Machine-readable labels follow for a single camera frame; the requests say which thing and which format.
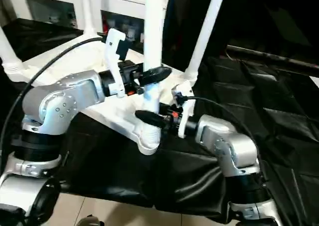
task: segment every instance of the black tablecloth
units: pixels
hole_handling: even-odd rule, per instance
[[[21,19],[4,31],[23,61],[81,34]],[[17,88],[2,72],[4,109]],[[208,57],[201,64],[194,92],[232,110],[252,131],[285,225],[319,224],[319,89],[310,78],[272,66]],[[232,121],[208,103],[196,103],[195,113]],[[21,115],[18,109],[11,131],[19,128]],[[67,156],[59,172],[66,192],[203,215],[222,223],[230,220],[229,196],[218,163],[192,139],[166,136],[156,154],[145,156],[134,142],[79,113],[61,153]]]

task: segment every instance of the white tube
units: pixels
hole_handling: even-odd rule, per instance
[[[91,1],[82,0],[83,17],[84,17],[84,34],[96,35],[92,21]]]
[[[2,58],[2,66],[7,75],[17,74],[20,72],[20,70],[24,69],[22,61],[16,56],[1,27],[0,57]]]
[[[161,66],[163,29],[163,0],[146,0],[144,25],[144,71]],[[143,109],[159,112],[160,87],[152,84],[145,88]],[[145,155],[154,154],[160,144],[160,129],[141,122],[139,150]]]
[[[201,59],[203,58],[211,32],[214,28],[215,21],[217,19],[218,12],[222,2],[223,0],[210,1],[207,14],[206,14],[203,26],[201,28],[193,55],[189,62],[188,68],[185,70],[184,77],[191,82],[192,86],[194,86],[197,80],[198,68],[201,63]]]

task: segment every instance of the black cable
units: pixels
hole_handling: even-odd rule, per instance
[[[187,100],[202,100],[202,101],[210,102],[210,103],[218,106],[219,108],[223,109],[225,112],[229,113],[235,119],[236,123],[238,125],[240,125],[246,131],[245,133],[252,139],[252,141],[255,143],[255,145],[257,145],[255,142],[254,136],[251,133],[251,131],[248,129],[248,127],[241,120],[239,120],[239,118],[237,116],[235,116],[234,113],[232,113],[230,110],[228,110],[222,104],[219,104],[219,103],[217,103],[211,99],[208,99],[208,98],[201,98],[201,97],[183,97],[183,98],[187,99]]]
[[[34,83],[34,81],[46,70],[48,69],[53,63],[55,63],[58,59],[60,59],[61,57],[63,57],[65,54],[67,54],[68,52],[72,51],[73,49],[86,44],[86,43],[90,43],[90,42],[95,42],[95,41],[102,41],[102,37],[96,37],[96,38],[90,38],[90,39],[86,39],[82,42],[76,43],[73,46],[65,49],[62,53],[60,53],[59,55],[57,55],[55,58],[53,58],[50,62],[48,62],[46,65],[44,65],[43,68],[40,69],[40,71],[38,71],[31,79],[30,81],[27,83],[27,85],[24,87],[24,89],[21,91],[21,93],[17,96],[17,98],[15,99],[14,103],[12,104],[8,115],[6,115],[2,130],[1,130],[1,136],[0,136],[0,157],[2,157],[2,149],[3,149],[3,142],[4,142],[4,137],[5,137],[5,131],[6,128],[9,124],[9,120],[13,114],[14,109],[16,108],[16,106],[19,104],[19,102],[21,101],[21,99],[23,99],[23,97],[26,95],[26,93],[32,88],[32,84]]]

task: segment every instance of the silver metal housing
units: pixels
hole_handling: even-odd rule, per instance
[[[0,204],[17,206],[29,216],[40,190],[48,179],[9,175],[0,186]]]
[[[101,79],[94,70],[70,74],[55,84],[35,87],[23,99],[22,129],[61,135],[79,111],[103,102]]]
[[[246,220],[258,220],[272,218],[276,220],[278,226],[283,226],[277,212],[274,200],[267,200],[255,204],[230,204],[230,208],[234,212],[241,212]]]
[[[216,155],[225,177],[260,171],[254,142],[246,135],[239,134],[228,121],[203,115],[198,123],[195,141]]]

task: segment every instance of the tiled floor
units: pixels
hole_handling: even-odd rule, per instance
[[[205,217],[180,215],[113,201],[61,194],[54,214],[45,226],[74,226],[94,215],[106,226],[221,226]]]

